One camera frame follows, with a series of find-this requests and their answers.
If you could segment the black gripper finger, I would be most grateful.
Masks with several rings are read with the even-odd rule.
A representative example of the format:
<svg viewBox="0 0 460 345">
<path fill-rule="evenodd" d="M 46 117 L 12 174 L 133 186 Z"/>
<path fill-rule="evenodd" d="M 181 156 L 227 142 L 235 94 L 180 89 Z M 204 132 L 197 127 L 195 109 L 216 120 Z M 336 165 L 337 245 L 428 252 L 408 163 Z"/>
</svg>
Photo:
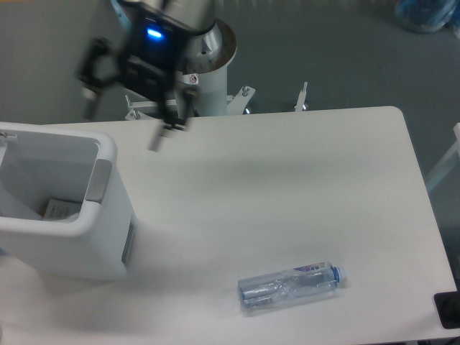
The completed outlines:
<svg viewBox="0 0 460 345">
<path fill-rule="evenodd" d="M 91 39 L 84 50 L 75 72 L 81 82 L 81 95 L 86 101 L 83 112 L 84 119 L 94 119 L 104 91 L 120 82 L 120 74 L 115 66 L 113 72 L 101 75 L 101 64 L 104 60 L 115 63 L 117 51 L 111 43 L 102 37 Z"/>
<path fill-rule="evenodd" d="M 166 131 L 184 131 L 189 118 L 195 116 L 195 102 L 198 98 L 198 88 L 196 86 L 178 86 L 177 91 L 179 91 L 180 99 L 184 102 L 183 115 L 174 116 L 167 108 L 165 94 L 161 95 L 157 104 L 162 125 L 154 131 L 147 146 L 149 151 L 158 151 L 161 139 L 165 136 Z"/>
</svg>

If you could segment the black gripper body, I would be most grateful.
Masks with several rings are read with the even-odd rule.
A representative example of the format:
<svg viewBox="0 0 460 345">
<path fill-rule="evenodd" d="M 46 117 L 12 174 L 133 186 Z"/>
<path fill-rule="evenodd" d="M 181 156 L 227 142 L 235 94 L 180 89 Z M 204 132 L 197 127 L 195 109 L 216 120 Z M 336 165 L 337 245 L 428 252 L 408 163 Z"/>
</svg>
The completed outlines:
<svg viewBox="0 0 460 345">
<path fill-rule="evenodd" d="M 126 42 L 117 58 L 124 86 L 161 102 L 175 85 L 175 71 L 190 40 L 190 30 L 170 16 L 171 1 L 120 1 L 130 21 Z"/>
</svg>

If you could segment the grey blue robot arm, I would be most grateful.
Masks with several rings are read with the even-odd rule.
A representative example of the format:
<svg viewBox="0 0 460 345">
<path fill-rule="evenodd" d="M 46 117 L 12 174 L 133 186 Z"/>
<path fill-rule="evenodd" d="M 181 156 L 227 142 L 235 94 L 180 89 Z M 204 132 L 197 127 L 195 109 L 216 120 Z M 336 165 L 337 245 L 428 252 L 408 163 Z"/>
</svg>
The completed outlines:
<svg viewBox="0 0 460 345">
<path fill-rule="evenodd" d="M 162 126 L 149 150 L 167 131 L 185 130 L 195 116 L 198 87 L 178 80 L 193 38 L 213 28 L 214 1 L 114 1 L 127 23 L 126 37 L 115 47 L 105 37 L 92 38 L 76 77 L 88 101 L 84 117 L 92 120 L 105 89 L 119 84 L 155 102 Z"/>
</svg>

